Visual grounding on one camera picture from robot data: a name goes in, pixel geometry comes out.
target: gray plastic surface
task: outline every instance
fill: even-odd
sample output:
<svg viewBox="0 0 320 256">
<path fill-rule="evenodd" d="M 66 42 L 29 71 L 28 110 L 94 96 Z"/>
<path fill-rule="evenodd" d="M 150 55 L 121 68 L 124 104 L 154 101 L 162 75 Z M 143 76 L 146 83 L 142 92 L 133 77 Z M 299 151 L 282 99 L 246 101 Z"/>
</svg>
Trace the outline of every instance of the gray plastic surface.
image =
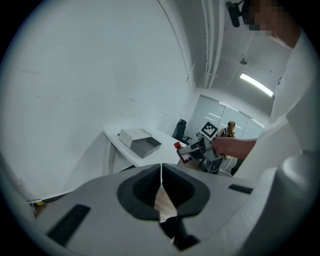
<svg viewBox="0 0 320 256">
<path fill-rule="evenodd" d="M 119 184 L 139 167 L 96 178 L 56 201 L 36 220 L 47 232 L 75 204 L 91 207 L 66 248 L 81 255 L 258 255 L 283 243 L 299 226 L 319 193 L 319 154 L 298 155 L 266 169 L 257 182 L 213 175 L 171 164 L 205 183 L 210 199 L 196 216 L 183 218 L 200 242 L 178 251 L 157 221 L 132 217 L 117 200 Z M 229 189 L 236 184 L 251 194 Z"/>
</svg>

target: person's arm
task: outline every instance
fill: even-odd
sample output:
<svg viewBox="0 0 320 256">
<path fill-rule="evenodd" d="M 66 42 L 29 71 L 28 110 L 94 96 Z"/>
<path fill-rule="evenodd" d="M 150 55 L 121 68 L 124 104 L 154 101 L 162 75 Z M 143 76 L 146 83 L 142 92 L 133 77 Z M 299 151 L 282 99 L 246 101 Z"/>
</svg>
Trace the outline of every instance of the person's arm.
<svg viewBox="0 0 320 256">
<path fill-rule="evenodd" d="M 228 155 L 238 159 L 246 159 L 256 144 L 257 139 L 236 139 L 230 137 L 214 137 L 212 148 L 217 154 Z"/>
</svg>

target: black chair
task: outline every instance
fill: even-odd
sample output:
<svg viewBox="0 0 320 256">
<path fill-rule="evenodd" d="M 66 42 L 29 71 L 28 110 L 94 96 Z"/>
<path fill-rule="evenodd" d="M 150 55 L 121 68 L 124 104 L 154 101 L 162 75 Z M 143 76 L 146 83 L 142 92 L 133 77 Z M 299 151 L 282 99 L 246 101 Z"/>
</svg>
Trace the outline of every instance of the black chair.
<svg viewBox="0 0 320 256">
<path fill-rule="evenodd" d="M 188 143 L 187 141 L 190 139 L 192 140 L 192 138 L 184 136 L 186 124 L 187 122 L 185 120 L 180 119 L 180 121 L 176 124 L 172 137 L 186 145 L 189 145 L 190 143 Z"/>
</svg>

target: red cap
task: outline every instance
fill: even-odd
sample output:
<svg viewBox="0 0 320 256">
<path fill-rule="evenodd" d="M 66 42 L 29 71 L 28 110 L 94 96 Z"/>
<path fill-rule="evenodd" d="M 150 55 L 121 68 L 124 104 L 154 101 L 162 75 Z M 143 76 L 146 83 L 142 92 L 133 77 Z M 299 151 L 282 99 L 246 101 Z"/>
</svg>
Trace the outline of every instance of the red cap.
<svg viewBox="0 0 320 256">
<path fill-rule="evenodd" d="M 174 147 L 175 147 L 176 149 L 178 149 L 178 148 L 180 148 L 180 147 L 181 147 L 181 144 L 180 144 L 180 142 L 179 142 L 179 141 L 177 141 L 177 142 L 176 142 L 176 143 L 174 143 L 173 145 L 174 145 Z"/>
</svg>

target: white pipe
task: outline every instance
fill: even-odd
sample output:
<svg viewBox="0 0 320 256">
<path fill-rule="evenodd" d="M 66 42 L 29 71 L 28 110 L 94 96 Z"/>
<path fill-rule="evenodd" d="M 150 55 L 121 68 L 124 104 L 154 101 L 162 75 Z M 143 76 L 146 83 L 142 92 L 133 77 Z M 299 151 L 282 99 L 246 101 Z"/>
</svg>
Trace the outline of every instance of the white pipe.
<svg viewBox="0 0 320 256">
<path fill-rule="evenodd" d="M 223 45 L 223 41 L 224 41 L 224 35 L 225 35 L 226 8 L 225 8 L 225 1 L 224 0 L 218 0 L 218 8 L 219 8 L 219 32 L 218 32 L 218 43 L 217 43 L 217 47 L 216 47 L 215 62 L 214 62 L 214 66 L 213 66 L 213 73 L 214 74 L 217 73 L 220 55 L 221 55 L 221 51 L 222 51 L 222 45 Z M 209 89 L 212 87 L 214 79 L 215 79 L 215 77 L 213 76 L 211 78 Z"/>
<path fill-rule="evenodd" d="M 213 73 L 209 73 L 209 72 L 206 72 L 207 76 L 215 76 L 217 77 L 218 75 L 217 74 L 213 74 Z"/>
<path fill-rule="evenodd" d="M 211 72 L 212 63 L 214 59 L 214 47 L 215 47 L 215 13 L 214 13 L 213 0 L 208 0 L 208 9 L 209 9 L 209 21 L 210 21 L 210 40 L 209 40 L 210 48 L 209 48 L 208 72 Z M 205 88 L 207 88 L 207 86 L 208 86 L 208 80 L 205 81 Z"/>
<path fill-rule="evenodd" d="M 205 26 L 205 41 L 206 41 L 206 64 L 205 64 L 205 76 L 203 81 L 203 87 L 206 87 L 207 81 L 207 72 L 208 72 L 208 63 L 209 63 L 209 29 L 208 29 L 208 16 L 207 16 L 207 8 L 205 4 L 205 0 L 201 0 L 203 16 L 204 16 L 204 26 Z"/>
</svg>

